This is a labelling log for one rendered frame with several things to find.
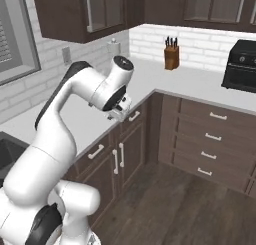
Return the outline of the wooden knife block with knives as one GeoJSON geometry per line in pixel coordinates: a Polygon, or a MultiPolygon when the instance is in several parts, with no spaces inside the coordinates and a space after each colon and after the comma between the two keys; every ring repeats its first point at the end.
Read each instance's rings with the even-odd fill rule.
{"type": "Polygon", "coordinates": [[[167,70],[174,70],[179,67],[178,38],[167,37],[165,40],[164,59],[167,70]]]}

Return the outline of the white paper towel holder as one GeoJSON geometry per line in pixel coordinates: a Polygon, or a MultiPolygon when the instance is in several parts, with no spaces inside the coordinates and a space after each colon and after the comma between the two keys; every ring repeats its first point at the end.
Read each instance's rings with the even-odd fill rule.
{"type": "Polygon", "coordinates": [[[107,49],[112,57],[119,55],[121,53],[121,43],[118,42],[115,38],[112,38],[107,43],[107,49]]]}

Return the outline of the dark sink basin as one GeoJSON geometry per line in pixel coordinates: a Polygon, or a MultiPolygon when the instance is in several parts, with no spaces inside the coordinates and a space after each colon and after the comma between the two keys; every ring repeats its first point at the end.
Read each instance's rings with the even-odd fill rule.
{"type": "Polygon", "coordinates": [[[0,131],[0,188],[8,172],[26,150],[28,144],[0,131]]]}

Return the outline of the grey wall outlet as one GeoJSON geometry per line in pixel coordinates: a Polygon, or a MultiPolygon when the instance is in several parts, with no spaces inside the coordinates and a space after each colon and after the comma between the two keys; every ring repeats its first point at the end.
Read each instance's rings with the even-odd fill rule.
{"type": "Polygon", "coordinates": [[[63,62],[65,65],[69,65],[72,63],[71,60],[71,52],[69,47],[65,47],[62,49],[63,62]]]}

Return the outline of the dark wood drawer front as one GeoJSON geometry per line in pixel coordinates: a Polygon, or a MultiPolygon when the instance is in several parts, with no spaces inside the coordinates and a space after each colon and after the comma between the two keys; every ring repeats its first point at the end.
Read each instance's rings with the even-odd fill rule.
{"type": "Polygon", "coordinates": [[[91,173],[94,169],[96,169],[100,163],[102,162],[104,156],[111,149],[111,142],[109,135],[106,134],[102,138],[96,140],[92,143],[86,150],[84,150],[75,163],[75,167],[77,170],[77,180],[81,181],[85,178],[89,173],[91,173]],[[98,145],[104,145],[104,149],[94,158],[89,159],[88,154],[95,152],[98,149],[98,145]]]}
{"type": "Polygon", "coordinates": [[[181,170],[207,179],[211,182],[222,184],[238,192],[244,193],[249,183],[249,179],[245,174],[239,174],[228,167],[220,164],[210,163],[206,160],[194,159],[181,154],[176,154],[174,156],[173,164],[181,170]],[[198,167],[208,172],[212,171],[212,176],[199,173],[197,171],[198,167]]]}
{"type": "Polygon", "coordinates": [[[179,119],[178,133],[191,142],[200,145],[205,152],[212,150],[226,151],[231,154],[256,156],[256,140],[246,135],[238,134],[223,128],[214,128],[209,124],[201,124],[188,119],[179,119]],[[208,132],[214,136],[221,136],[221,141],[205,137],[208,132]]]}
{"type": "Polygon", "coordinates": [[[213,160],[201,155],[204,151],[200,145],[191,142],[188,138],[180,136],[176,140],[176,154],[188,156],[194,159],[206,160],[210,163],[220,164],[239,174],[249,174],[253,167],[254,160],[249,156],[241,156],[239,154],[231,154],[226,151],[212,150],[211,155],[217,155],[217,159],[213,160]]]}
{"type": "Polygon", "coordinates": [[[214,128],[223,128],[238,134],[256,137],[256,116],[254,115],[187,99],[181,100],[180,113],[196,119],[202,124],[209,124],[214,128]],[[221,120],[210,117],[210,112],[221,116],[228,116],[228,119],[221,120]]]}
{"type": "Polygon", "coordinates": [[[141,119],[143,118],[143,107],[142,105],[138,105],[136,108],[134,108],[126,117],[126,119],[121,123],[121,132],[126,132],[129,128],[135,126],[141,119]],[[133,116],[136,111],[140,112],[140,115],[133,121],[129,121],[129,117],[133,116]]]}

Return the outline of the dark wood cupboard door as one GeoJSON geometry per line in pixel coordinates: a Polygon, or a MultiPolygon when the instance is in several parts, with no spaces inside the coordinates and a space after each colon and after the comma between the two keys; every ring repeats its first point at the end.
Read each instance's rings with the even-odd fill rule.
{"type": "Polygon", "coordinates": [[[119,143],[124,144],[124,168],[120,167],[120,189],[124,191],[143,163],[143,125],[127,132],[119,143]]]}
{"type": "Polygon", "coordinates": [[[89,223],[94,226],[100,221],[115,200],[113,157],[107,155],[100,165],[81,180],[82,183],[96,188],[100,193],[100,205],[97,211],[88,217],[89,223]]]}

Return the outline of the black toaster oven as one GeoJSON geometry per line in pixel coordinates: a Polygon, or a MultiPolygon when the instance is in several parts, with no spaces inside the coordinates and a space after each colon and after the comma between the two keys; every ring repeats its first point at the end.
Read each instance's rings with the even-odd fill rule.
{"type": "Polygon", "coordinates": [[[221,86],[256,93],[256,41],[239,39],[235,43],[229,52],[221,86]]]}

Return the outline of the grey framed window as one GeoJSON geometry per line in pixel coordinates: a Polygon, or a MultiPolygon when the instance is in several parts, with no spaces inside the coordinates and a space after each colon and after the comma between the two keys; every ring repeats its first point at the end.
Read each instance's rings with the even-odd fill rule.
{"type": "Polygon", "coordinates": [[[0,0],[0,86],[41,70],[25,0],[0,0]]]}

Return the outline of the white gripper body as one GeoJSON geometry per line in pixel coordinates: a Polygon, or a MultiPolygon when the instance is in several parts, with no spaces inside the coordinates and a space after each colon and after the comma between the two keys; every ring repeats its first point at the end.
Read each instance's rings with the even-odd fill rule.
{"type": "Polygon", "coordinates": [[[130,111],[130,109],[126,109],[126,110],[122,110],[122,111],[119,111],[118,109],[112,109],[111,111],[107,112],[107,118],[109,120],[115,119],[118,122],[123,122],[126,119],[129,111],[130,111]]]}

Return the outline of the dark wood wall cupboard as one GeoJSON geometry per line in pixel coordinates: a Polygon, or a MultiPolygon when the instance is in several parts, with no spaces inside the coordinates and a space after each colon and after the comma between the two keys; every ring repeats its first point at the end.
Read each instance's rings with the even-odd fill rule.
{"type": "Polygon", "coordinates": [[[145,0],[34,0],[43,38],[87,43],[144,23],[145,0]]]}
{"type": "Polygon", "coordinates": [[[256,33],[256,0],[145,0],[145,22],[256,33]]]}

